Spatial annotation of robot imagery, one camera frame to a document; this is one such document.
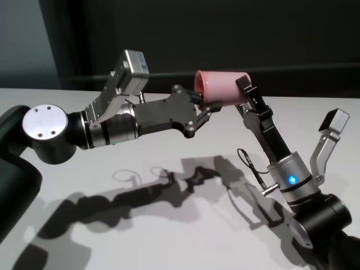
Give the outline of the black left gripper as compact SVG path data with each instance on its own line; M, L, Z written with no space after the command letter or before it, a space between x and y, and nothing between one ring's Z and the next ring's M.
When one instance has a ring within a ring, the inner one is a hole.
M195 105L201 113L197 116ZM181 85L174 85L169 97L142 103L134 108L139 136L176 129L186 138L192 138L212 113L221 111L222 102L204 105L201 93L185 90Z

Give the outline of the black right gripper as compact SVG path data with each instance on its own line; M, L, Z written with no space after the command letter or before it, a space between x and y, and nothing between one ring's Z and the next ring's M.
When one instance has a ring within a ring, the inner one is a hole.
M272 119L272 109L264 102L257 87L248 77L236 80L246 102L235 108L243 119L244 126L251 130L261 145L270 163L276 163L291 154Z

